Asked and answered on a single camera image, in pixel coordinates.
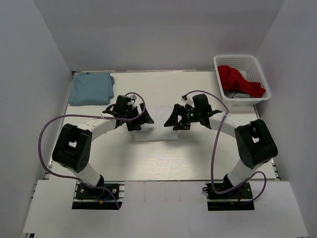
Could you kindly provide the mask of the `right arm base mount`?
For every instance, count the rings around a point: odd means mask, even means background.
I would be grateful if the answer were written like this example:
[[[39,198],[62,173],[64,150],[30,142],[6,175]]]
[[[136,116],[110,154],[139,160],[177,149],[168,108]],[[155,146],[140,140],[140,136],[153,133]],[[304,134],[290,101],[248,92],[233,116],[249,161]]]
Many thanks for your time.
[[[202,188],[207,195],[208,211],[252,211],[255,209],[249,183],[225,194],[216,194],[210,183]]]

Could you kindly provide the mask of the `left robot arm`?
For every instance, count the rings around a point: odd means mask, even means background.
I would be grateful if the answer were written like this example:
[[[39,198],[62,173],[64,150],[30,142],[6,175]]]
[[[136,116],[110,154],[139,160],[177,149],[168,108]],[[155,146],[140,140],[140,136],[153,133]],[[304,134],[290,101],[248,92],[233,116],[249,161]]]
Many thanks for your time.
[[[145,103],[135,106],[135,95],[119,95],[100,117],[79,125],[65,124],[53,150],[52,159],[71,171],[79,182],[88,186],[94,198],[104,194],[104,178],[90,165],[92,142],[101,135],[126,124],[128,131],[141,130],[143,124],[153,124]]]

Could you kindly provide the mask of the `white t-shirt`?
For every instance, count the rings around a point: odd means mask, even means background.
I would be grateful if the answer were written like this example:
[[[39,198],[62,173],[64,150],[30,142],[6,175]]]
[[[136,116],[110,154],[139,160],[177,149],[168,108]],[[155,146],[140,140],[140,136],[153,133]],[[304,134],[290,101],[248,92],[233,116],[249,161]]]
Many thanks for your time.
[[[177,141],[178,131],[172,127],[164,127],[164,123],[172,113],[172,106],[147,106],[147,111],[154,124],[143,124],[141,130],[133,131],[135,142]]]

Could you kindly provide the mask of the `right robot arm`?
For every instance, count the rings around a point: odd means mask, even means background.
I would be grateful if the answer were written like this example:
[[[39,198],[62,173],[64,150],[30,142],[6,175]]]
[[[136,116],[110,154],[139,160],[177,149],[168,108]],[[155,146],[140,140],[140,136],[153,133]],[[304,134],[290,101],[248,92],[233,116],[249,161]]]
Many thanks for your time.
[[[191,124],[198,122],[207,129],[217,130],[213,144],[211,165],[214,165],[215,153],[221,133],[236,140],[239,161],[223,178],[223,190],[212,187],[216,194],[226,194],[234,198],[241,193],[242,187],[259,168],[278,154],[273,137],[262,119],[247,121],[229,115],[228,107],[224,111],[213,110],[208,101],[210,93],[197,90],[191,99],[182,96],[185,105],[175,104],[165,127],[173,130],[190,130]]]

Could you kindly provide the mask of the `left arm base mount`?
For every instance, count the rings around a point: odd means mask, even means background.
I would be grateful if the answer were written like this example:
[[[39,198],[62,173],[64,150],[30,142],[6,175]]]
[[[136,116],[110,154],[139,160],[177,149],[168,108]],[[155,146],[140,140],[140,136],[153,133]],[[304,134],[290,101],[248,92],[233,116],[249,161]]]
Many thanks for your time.
[[[82,183],[77,182],[73,196],[72,209],[119,210],[124,199],[125,183],[105,181],[104,187],[112,192],[118,206],[107,190],[88,188]]]

